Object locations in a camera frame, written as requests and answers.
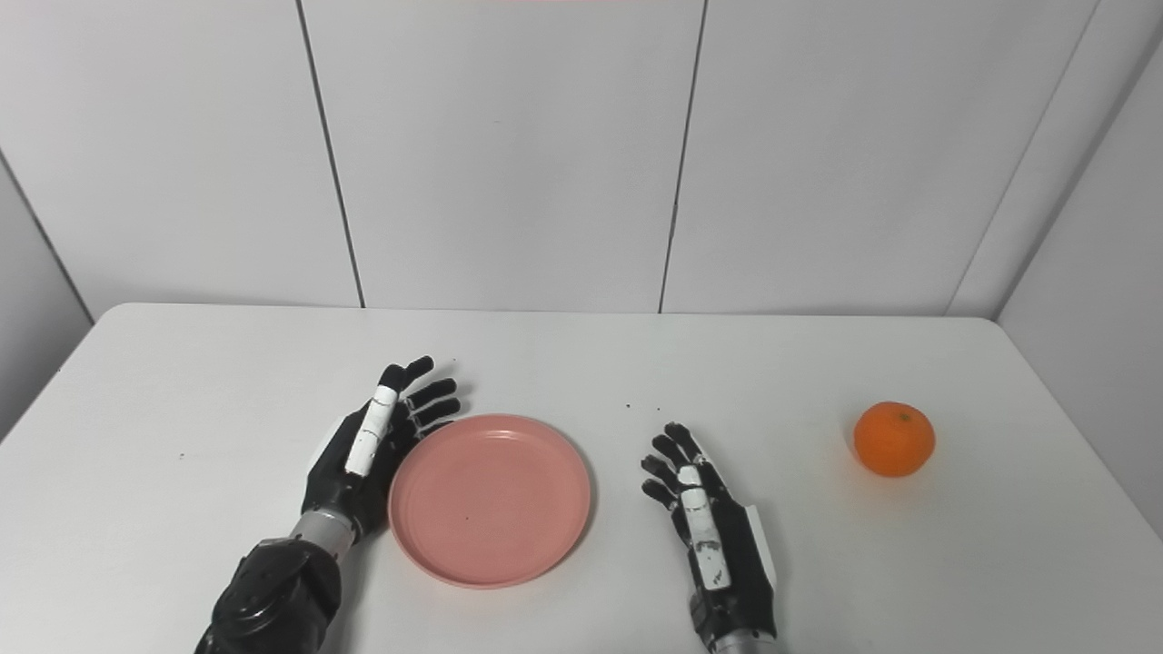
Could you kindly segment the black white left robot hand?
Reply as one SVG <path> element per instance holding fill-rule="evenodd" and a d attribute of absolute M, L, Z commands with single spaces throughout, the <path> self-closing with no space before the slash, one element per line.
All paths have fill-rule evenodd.
<path fill-rule="evenodd" d="M 454 378 L 413 384 L 433 370 L 429 356 L 383 369 L 373 394 L 341 419 L 312 465 L 304 488 L 304 512 L 344 519 L 354 541 L 378 533 L 387 519 L 388 491 L 404 458 L 461 413 Z"/>

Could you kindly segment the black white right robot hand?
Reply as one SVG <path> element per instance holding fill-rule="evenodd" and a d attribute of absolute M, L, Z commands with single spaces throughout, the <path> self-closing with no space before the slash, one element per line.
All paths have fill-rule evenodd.
<path fill-rule="evenodd" d="M 652 436 L 642 492 L 666 510 L 692 575 L 692 626 L 709 653 L 777 653 L 776 575 L 759 511 L 740 504 L 682 422 Z"/>

